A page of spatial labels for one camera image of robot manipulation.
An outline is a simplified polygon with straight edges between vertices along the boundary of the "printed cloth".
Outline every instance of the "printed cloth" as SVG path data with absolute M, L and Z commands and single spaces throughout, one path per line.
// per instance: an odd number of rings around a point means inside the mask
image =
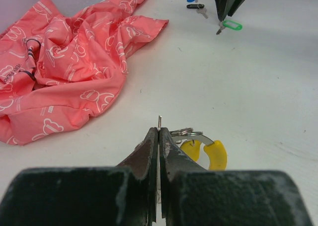
M 73 17 L 40 0 L 0 35 L 0 141 L 24 145 L 105 112 L 126 59 L 168 20 L 132 16 L 144 0 L 104 0 Z

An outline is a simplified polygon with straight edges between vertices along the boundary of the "table surface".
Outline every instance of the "table surface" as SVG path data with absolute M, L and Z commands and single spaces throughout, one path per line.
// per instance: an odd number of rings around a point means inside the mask
M 246 0 L 229 18 L 243 30 L 219 36 L 214 0 L 199 2 L 208 19 L 186 0 L 137 9 L 170 23 L 128 59 L 125 87 L 105 114 L 24 147 L 0 143 L 0 197 L 27 167 L 118 164 L 160 114 L 170 130 L 193 127 L 221 140 L 228 169 L 288 173 L 318 225 L 317 0 Z M 204 153 L 199 162 L 208 166 Z

